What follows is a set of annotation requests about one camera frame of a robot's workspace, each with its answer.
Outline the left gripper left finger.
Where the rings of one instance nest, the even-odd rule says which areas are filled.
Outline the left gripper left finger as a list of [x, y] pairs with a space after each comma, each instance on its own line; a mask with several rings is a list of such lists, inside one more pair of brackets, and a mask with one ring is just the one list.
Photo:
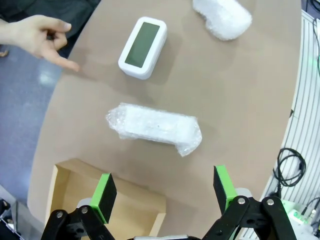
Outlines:
[[45, 240], [113, 240], [105, 226], [109, 223], [117, 196], [112, 174], [102, 174], [89, 204], [77, 207], [68, 213], [64, 209], [54, 210], [43, 231]]

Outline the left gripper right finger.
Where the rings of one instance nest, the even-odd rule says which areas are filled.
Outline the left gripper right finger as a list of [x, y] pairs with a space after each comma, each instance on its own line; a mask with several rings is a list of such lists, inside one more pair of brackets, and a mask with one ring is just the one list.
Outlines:
[[234, 240], [244, 228], [253, 229], [260, 240], [297, 238], [280, 198], [257, 201], [238, 195], [224, 165], [214, 167], [213, 188], [221, 217], [204, 235], [205, 240]]

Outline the person's left hand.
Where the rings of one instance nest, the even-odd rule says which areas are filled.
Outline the person's left hand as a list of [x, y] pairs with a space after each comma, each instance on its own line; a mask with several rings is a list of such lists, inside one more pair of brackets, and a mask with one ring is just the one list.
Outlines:
[[16, 22], [1, 20], [0, 43], [17, 46], [37, 58], [77, 72], [80, 66], [58, 53], [67, 45], [66, 33], [71, 29], [70, 23], [45, 15], [33, 15]]

